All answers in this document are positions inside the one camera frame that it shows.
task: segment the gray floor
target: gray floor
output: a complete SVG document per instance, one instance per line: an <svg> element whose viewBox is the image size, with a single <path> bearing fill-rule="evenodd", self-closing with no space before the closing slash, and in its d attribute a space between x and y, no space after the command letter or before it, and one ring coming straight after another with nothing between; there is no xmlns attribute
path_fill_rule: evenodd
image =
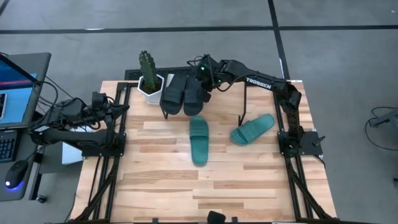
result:
<svg viewBox="0 0 398 224"><path fill-rule="evenodd" d="M398 24L395 0L274 1L281 26ZM265 0L10 0L0 17L0 30L271 24ZM396 223L398 190L392 178L398 177L398 152L372 146L363 129L371 108L398 106L398 30L281 35L291 79L304 81L315 126L326 135L322 146L338 216ZM120 80L125 69L138 68L142 49L154 55L158 67L182 66L196 55L210 53L282 76L273 31L0 35L1 52L51 52L48 76L85 101L102 80ZM43 95L53 96L48 88ZM380 144L398 148L388 125L369 134ZM62 222L79 174L71 170L45 176L39 192L49 196L48 203L28 202L26 197L1 202L0 223ZM24 215L15 216L16 210Z"/></svg>

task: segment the white pot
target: white pot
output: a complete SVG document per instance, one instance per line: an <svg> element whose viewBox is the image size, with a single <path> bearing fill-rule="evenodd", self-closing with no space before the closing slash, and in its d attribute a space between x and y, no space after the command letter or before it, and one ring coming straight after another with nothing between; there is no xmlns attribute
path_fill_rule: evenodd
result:
<svg viewBox="0 0 398 224"><path fill-rule="evenodd" d="M144 95L145 99L147 100L147 103L150 105L159 105L160 98L162 97L164 78L161 77L160 75L157 75L157 76L162 80L160 90L155 93L149 94L149 95L146 92L144 92L144 90L141 90L142 82L144 81L144 77L139 77L139 83L138 83L137 89L138 89L138 91L141 92L142 95Z"/></svg>

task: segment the green slipper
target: green slipper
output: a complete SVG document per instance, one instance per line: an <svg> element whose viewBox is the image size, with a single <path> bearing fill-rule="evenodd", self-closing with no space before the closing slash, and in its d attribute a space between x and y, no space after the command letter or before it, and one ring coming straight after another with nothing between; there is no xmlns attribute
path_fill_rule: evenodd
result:
<svg viewBox="0 0 398 224"><path fill-rule="evenodd" d="M205 165L209 154L209 127L201 116L194 116L191 119L189 138L193 163L198 166Z"/></svg>
<svg viewBox="0 0 398 224"><path fill-rule="evenodd" d="M246 121L231 132L232 142L240 146L246 146L268 131L275 124L270 114L263 114L253 121Z"/></svg>

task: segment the black slide sandal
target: black slide sandal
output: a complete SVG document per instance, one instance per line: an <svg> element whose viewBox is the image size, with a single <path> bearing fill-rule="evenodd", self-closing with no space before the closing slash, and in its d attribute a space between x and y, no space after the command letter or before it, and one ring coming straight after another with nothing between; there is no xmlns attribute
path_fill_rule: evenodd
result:
<svg viewBox="0 0 398 224"><path fill-rule="evenodd" d="M187 116L195 116L203 109L200 85L201 82L196 79L196 76L190 75L188 77L184 94L184 113Z"/></svg>
<svg viewBox="0 0 398 224"><path fill-rule="evenodd" d="M175 115L180 112L186 84L186 75L174 75L170 85L166 88L164 92L162 100L163 110L166 113Z"/></svg>

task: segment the wooden tabletop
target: wooden tabletop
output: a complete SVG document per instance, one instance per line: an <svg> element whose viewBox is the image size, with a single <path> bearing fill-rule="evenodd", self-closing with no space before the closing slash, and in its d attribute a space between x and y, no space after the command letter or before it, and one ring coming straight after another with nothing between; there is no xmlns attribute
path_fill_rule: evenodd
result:
<svg viewBox="0 0 398 224"><path fill-rule="evenodd" d="M114 97L117 83L103 82L101 92ZM302 93L301 125L313 129L303 83L294 85ZM148 105L133 88L111 222L151 222L152 218L160 222L205 222L210 210L225 214L227 221L231 217L242 222L294 221L284 158L277 143L278 125L248 146L237 146L229 140L243 112L243 90L243 83L236 83L227 92L211 93L212 99L200 113L209 125L210 153L207 165L197 167L190 155L190 117L181 110L165 120L160 107ZM266 113L276 120L271 91L251 86L247 94L245 121ZM309 191L327 213L335 216L323 164L313 156L302 156L302 160ZM96 161L97 157L90 157L83 163L71 218L87 206ZM299 190L298 197L305 217ZM104 217L106 199L107 193L100 218Z"/></svg>

